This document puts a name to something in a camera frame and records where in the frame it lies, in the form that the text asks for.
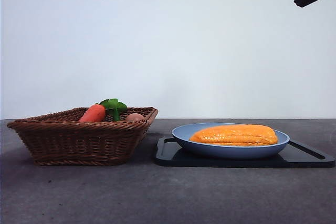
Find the food on plate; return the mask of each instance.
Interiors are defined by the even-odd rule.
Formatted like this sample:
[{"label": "food on plate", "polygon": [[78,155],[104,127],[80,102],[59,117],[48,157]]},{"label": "food on plate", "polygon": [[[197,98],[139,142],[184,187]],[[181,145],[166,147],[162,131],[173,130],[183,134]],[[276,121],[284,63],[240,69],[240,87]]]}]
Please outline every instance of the food on plate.
[{"label": "food on plate", "polygon": [[105,118],[105,107],[94,104],[79,119],[79,122],[101,122]]},{"label": "food on plate", "polygon": [[126,121],[140,121],[140,120],[144,120],[144,119],[145,119],[145,117],[141,114],[138,114],[138,113],[129,114],[125,118]]},{"label": "food on plate", "polygon": [[195,132],[190,141],[232,146],[261,146],[278,143],[274,130],[264,125],[229,124]]}]

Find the black tray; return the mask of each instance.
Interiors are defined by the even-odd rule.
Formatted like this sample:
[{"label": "black tray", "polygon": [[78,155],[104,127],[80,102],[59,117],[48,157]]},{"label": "black tray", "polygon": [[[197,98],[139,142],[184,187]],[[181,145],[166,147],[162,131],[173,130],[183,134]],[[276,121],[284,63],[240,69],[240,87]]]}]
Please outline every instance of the black tray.
[{"label": "black tray", "polygon": [[162,166],[240,168],[330,168],[335,158],[308,145],[290,140],[277,155],[260,159],[224,159],[199,156],[183,149],[173,138],[158,141],[154,162]]}]

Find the brown egg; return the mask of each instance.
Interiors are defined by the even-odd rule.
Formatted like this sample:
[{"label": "brown egg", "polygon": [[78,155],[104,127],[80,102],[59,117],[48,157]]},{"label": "brown egg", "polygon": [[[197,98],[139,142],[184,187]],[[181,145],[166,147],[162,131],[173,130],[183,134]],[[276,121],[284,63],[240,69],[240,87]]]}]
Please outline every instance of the brown egg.
[{"label": "brown egg", "polygon": [[145,118],[143,117],[143,115],[140,115],[138,113],[132,113],[129,114],[125,120],[126,121],[140,121],[140,120],[144,120]]}]

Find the blue plate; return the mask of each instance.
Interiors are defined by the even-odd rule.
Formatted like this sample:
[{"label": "blue plate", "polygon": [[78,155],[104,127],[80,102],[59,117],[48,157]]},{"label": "blue plate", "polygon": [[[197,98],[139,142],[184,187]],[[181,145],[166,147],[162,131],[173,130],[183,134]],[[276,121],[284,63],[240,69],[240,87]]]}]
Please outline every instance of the blue plate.
[{"label": "blue plate", "polygon": [[214,144],[203,144],[192,142],[189,138],[197,131],[219,125],[230,125],[235,123],[196,123],[176,127],[172,134],[178,144],[186,150],[211,157],[233,158],[233,159],[254,159],[273,156],[284,149],[289,142],[289,136],[281,131],[274,130],[278,137],[278,143],[262,146],[225,146]]}]

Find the gray countertop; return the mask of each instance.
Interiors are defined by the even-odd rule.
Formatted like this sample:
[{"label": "gray countertop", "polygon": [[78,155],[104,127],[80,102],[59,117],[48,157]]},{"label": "gray countertop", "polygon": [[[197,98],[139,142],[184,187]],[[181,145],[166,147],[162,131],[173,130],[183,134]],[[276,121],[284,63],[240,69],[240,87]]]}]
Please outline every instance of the gray countertop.
[{"label": "gray countertop", "polygon": [[164,167],[179,125],[264,124],[336,156],[336,119],[156,119],[120,166],[36,166],[1,120],[1,223],[335,223],[336,168]]}]

